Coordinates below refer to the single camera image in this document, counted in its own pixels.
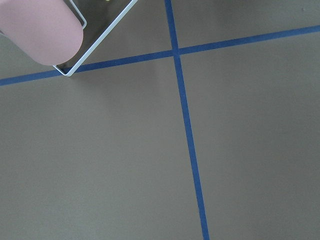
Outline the pink cylindrical cup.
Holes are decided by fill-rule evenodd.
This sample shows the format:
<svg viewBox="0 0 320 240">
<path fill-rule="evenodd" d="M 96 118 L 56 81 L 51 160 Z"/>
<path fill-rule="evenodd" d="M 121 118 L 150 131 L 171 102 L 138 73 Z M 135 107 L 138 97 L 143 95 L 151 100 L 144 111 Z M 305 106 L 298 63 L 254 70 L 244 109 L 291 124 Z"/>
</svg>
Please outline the pink cylindrical cup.
<svg viewBox="0 0 320 240">
<path fill-rule="evenodd" d="M 72 59 L 84 38 L 81 22 L 63 0 L 2 0 L 0 31 L 46 66 Z"/>
</svg>

